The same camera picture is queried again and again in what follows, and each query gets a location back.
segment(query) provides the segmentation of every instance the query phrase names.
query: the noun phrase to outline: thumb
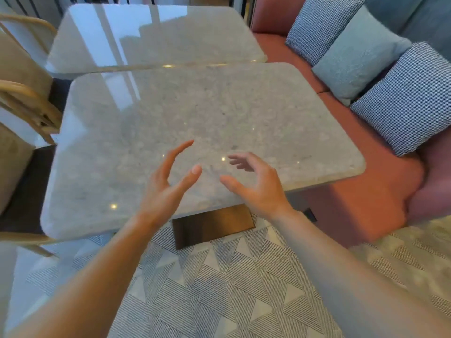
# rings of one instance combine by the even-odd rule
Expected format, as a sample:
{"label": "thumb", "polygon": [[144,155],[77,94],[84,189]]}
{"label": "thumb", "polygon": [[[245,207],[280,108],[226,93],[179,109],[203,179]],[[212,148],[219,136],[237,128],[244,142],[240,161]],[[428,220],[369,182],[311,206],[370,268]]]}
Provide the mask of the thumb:
{"label": "thumb", "polygon": [[196,183],[201,174],[202,167],[200,165],[193,166],[193,168],[191,168],[189,172],[185,174],[183,179],[175,185],[176,190],[178,192],[181,192],[183,195],[183,193],[187,192],[189,188]]}
{"label": "thumb", "polygon": [[245,198],[245,194],[248,189],[241,182],[236,180],[230,175],[222,175],[219,177],[221,184],[223,184],[230,192],[239,195],[241,198]]}

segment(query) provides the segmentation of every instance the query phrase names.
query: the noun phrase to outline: hand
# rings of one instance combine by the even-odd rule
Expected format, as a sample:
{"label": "hand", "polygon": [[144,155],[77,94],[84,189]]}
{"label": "hand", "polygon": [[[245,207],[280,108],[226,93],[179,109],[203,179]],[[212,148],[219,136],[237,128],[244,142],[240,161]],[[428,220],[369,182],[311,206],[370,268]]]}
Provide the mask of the hand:
{"label": "hand", "polygon": [[166,159],[152,173],[144,193],[143,200],[135,218],[139,225],[144,224],[150,231],[156,232],[177,210],[183,195],[199,179],[202,167],[195,165],[177,184],[168,183],[169,173],[178,154],[190,147],[194,140],[186,141],[166,154]]}
{"label": "hand", "polygon": [[293,211],[273,167],[250,152],[234,153],[229,158],[230,164],[237,165],[237,169],[257,174],[257,184],[253,188],[245,187],[232,176],[220,176],[221,183],[229,191],[239,195],[253,213],[273,222],[287,211]]}

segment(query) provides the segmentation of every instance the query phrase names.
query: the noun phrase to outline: light blue pillow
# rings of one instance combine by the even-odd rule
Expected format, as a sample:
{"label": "light blue pillow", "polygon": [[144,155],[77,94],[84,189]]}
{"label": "light blue pillow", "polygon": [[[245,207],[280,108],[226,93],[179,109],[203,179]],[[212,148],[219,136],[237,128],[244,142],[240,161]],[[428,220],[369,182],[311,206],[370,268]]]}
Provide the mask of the light blue pillow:
{"label": "light blue pillow", "polygon": [[451,63],[427,43],[414,43],[351,110],[397,156],[413,152],[451,125]]}
{"label": "light blue pillow", "polygon": [[390,32],[362,6],[312,71],[346,106],[392,62],[410,40]]}
{"label": "light blue pillow", "polygon": [[285,44],[315,65],[365,0],[306,0]]}

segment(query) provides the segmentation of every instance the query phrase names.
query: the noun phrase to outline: table base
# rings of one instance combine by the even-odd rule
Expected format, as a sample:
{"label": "table base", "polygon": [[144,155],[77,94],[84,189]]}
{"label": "table base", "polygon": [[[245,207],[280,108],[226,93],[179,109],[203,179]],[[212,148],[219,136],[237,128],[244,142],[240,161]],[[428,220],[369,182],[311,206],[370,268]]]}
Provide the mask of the table base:
{"label": "table base", "polygon": [[172,220],[177,250],[255,227],[246,205],[235,205]]}

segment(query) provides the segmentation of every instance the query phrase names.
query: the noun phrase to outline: pink sofa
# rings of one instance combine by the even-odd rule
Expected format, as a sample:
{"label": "pink sofa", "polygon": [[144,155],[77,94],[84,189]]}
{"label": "pink sofa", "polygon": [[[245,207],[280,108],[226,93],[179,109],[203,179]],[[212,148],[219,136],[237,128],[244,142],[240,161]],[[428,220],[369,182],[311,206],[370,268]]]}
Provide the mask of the pink sofa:
{"label": "pink sofa", "polygon": [[318,227],[352,246],[407,223],[451,215],[451,128],[418,152],[396,157],[369,125],[335,99],[308,62],[285,46],[304,1],[256,0],[251,29],[268,62],[288,62],[302,73],[367,161],[360,176],[302,192]]}

